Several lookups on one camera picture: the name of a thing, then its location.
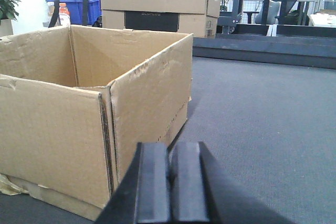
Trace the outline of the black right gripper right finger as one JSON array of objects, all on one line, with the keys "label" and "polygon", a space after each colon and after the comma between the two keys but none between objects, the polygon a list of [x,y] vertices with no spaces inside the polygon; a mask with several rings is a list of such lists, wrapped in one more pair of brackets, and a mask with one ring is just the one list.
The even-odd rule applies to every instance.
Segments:
[{"label": "black right gripper right finger", "polygon": [[171,160],[172,223],[291,223],[244,191],[202,142],[178,142]]}]

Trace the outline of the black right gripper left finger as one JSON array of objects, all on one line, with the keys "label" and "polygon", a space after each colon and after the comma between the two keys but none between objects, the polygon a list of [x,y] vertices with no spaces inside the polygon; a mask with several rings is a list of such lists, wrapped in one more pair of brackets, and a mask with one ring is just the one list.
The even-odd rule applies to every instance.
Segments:
[{"label": "black right gripper left finger", "polygon": [[162,143],[138,143],[134,158],[95,223],[169,223],[167,149]]}]

